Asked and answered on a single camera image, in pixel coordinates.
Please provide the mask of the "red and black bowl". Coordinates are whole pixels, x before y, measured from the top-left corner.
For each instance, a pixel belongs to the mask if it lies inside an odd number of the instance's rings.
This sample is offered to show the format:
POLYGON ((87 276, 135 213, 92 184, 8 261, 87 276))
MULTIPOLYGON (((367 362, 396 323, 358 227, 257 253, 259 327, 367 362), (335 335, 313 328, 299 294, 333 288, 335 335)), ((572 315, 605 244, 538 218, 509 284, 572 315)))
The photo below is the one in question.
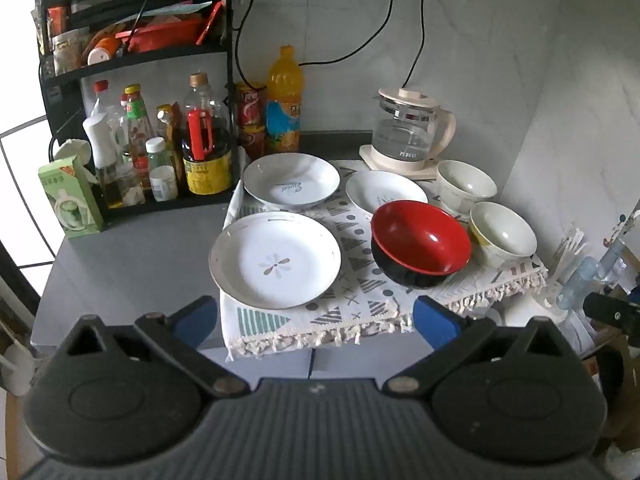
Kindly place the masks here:
POLYGON ((427 203, 395 200, 379 206, 370 228, 375 263, 402 286, 438 286, 471 260, 472 244, 462 224, 427 203))

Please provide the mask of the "white plate flower motif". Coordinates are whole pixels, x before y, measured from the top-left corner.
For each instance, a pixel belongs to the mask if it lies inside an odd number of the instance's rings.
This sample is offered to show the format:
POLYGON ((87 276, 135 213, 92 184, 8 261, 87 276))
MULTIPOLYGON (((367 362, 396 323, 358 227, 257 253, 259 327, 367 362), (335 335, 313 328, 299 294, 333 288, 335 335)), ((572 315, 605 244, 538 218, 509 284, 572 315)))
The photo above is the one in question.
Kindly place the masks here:
POLYGON ((329 229, 294 212, 236 220, 209 253, 218 288, 241 304, 266 310, 314 301, 334 283, 341 265, 341 248, 329 229))

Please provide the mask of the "white bowl yellow rim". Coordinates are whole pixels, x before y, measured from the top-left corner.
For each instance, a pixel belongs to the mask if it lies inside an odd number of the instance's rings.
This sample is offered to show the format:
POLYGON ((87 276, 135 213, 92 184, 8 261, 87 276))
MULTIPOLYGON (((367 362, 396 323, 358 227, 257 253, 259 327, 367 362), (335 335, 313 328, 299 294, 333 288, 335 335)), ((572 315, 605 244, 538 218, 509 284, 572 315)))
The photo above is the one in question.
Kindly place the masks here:
POLYGON ((476 203, 469 216, 472 257, 484 268, 506 270, 535 255, 537 237, 515 211, 493 202, 476 203))

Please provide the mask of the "white plate Sweet print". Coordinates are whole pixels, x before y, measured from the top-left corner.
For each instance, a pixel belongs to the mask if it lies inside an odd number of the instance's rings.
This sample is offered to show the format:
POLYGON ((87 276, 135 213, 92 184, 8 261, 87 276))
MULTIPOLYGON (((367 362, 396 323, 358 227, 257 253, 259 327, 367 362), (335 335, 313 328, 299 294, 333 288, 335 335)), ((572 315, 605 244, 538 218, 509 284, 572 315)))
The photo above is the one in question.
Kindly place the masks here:
POLYGON ((244 190, 269 207, 303 210, 329 198, 340 186, 338 170, 307 154, 278 153, 251 162, 243 172, 244 190))

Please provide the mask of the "white utensil holder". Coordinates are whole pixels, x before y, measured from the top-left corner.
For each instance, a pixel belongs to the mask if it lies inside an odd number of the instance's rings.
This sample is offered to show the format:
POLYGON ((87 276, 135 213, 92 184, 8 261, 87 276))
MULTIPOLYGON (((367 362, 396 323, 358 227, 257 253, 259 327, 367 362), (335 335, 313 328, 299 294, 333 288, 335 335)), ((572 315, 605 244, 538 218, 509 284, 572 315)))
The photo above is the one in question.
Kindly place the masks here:
POLYGON ((585 257, 585 232, 572 226, 564 235, 551 261, 550 275, 543 288, 511 296, 502 303, 502 319, 506 326, 524 327, 534 316, 546 316, 555 324, 567 317, 567 309, 558 306, 558 297, 570 276, 585 257))

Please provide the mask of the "patterned fringed cloth mat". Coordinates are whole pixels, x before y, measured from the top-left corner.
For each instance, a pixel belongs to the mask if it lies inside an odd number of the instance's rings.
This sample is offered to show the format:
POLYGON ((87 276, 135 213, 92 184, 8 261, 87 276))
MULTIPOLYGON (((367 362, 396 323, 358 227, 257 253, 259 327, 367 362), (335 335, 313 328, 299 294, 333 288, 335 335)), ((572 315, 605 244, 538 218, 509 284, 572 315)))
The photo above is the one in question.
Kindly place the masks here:
MULTIPOLYGON (((255 308, 223 292, 221 331, 230 358, 311 349, 330 342, 358 344, 363 337, 413 330, 412 306, 422 292, 394 283, 374 262, 369 218, 345 191, 337 190, 306 215, 328 228, 340 244, 340 273, 319 298, 286 310, 255 308)), ((503 298, 538 292, 546 277, 547 269, 537 256, 506 270, 470 262, 426 294, 462 316, 483 314, 503 298)))

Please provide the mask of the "small glass spice jar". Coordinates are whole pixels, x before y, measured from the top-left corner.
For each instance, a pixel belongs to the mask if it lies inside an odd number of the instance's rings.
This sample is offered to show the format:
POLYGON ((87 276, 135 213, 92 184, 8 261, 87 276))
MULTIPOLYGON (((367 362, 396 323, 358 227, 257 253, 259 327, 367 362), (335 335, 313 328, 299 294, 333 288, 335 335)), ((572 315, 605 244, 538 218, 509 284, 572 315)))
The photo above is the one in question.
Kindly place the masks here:
POLYGON ((122 206, 131 207, 145 203, 142 184, 140 183, 134 164, 123 162, 117 166, 117 184, 122 196, 122 206))

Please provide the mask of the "white plate green X print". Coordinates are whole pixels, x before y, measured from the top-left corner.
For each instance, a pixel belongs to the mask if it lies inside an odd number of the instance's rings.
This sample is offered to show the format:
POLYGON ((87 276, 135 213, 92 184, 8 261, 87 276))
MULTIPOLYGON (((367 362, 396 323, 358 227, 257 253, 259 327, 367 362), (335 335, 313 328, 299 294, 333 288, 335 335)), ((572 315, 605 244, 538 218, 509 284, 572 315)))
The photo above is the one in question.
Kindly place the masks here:
POLYGON ((346 181, 345 193, 358 209, 370 216, 381 206, 396 200, 428 202, 420 185, 388 171, 355 172, 346 181))

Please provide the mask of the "cream kettle base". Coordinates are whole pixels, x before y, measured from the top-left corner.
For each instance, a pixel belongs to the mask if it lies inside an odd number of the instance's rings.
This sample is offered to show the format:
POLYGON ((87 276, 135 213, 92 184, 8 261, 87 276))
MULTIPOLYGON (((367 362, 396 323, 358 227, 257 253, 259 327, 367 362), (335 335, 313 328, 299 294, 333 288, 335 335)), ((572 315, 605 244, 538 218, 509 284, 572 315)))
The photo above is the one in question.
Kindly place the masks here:
POLYGON ((434 180, 436 178, 436 160, 433 159, 429 159, 426 162, 424 160, 403 162, 383 155, 372 144, 361 145, 359 156, 371 170, 392 172, 415 181, 434 180))

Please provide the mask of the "white cap green jar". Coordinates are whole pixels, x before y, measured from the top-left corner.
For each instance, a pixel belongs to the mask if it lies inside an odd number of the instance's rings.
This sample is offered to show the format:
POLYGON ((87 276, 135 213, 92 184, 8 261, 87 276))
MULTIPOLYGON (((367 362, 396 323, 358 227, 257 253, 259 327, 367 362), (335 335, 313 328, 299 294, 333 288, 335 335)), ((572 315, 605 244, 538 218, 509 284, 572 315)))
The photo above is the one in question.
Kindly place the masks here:
POLYGON ((166 141, 161 136, 154 136, 154 138, 147 140, 145 142, 145 151, 148 154, 150 171, 163 166, 174 166, 166 141))

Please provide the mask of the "green carton box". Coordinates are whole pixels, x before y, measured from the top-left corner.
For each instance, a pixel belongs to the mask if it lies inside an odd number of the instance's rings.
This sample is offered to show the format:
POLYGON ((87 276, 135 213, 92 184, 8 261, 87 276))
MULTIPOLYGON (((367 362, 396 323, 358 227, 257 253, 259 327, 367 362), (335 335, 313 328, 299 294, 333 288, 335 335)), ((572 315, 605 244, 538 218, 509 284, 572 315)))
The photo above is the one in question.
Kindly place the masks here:
POLYGON ((77 155, 38 169, 38 178, 56 220, 67 237, 98 234, 104 221, 86 168, 77 155))

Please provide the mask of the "green label sauce bottle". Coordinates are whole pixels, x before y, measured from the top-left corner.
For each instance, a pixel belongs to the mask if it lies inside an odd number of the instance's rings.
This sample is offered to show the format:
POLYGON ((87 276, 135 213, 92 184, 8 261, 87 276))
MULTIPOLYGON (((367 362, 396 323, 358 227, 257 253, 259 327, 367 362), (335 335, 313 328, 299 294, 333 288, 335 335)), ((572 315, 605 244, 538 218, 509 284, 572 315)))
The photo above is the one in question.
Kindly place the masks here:
POLYGON ((145 143, 151 139, 153 129, 141 95, 140 84, 127 86, 125 96, 129 154, 142 188, 148 192, 151 189, 151 183, 149 157, 145 143))

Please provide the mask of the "white spray oil bottle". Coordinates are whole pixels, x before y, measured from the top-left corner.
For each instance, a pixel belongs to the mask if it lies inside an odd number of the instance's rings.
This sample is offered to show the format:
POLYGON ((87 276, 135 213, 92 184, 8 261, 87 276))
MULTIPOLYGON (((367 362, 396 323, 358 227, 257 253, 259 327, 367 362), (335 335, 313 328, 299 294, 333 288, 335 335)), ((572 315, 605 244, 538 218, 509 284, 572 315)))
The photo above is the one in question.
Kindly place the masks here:
POLYGON ((91 145, 93 165, 104 202, 110 209, 119 208, 122 206, 117 177, 119 158, 106 114, 90 116, 82 122, 82 126, 91 145))

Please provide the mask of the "yellow cap sauce bottle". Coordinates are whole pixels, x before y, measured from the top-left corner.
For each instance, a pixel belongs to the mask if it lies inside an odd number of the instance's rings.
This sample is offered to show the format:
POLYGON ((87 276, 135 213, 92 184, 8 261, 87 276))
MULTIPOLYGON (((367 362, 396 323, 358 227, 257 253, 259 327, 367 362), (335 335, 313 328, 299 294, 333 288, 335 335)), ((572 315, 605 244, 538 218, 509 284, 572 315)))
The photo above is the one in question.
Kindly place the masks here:
POLYGON ((156 119, 157 133, 165 140, 169 155, 176 170, 177 179, 181 182, 183 179, 183 168, 181 156, 176 150, 175 133, 177 123, 172 106, 169 104, 160 104, 156 108, 156 119))

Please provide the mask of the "red plastic basket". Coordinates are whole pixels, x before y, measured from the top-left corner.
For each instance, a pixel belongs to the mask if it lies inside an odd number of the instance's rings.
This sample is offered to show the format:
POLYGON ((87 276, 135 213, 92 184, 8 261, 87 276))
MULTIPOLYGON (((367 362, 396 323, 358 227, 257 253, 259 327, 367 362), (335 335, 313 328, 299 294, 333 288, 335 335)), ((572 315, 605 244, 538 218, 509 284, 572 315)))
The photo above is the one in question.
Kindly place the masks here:
POLYGON ((138 28, 134 32, 128 51, 144 53, 170 47, 192 46, 201 36, 204 24, 204 20, 198 14, 186 18, 168 16, 166 21, 138 28))

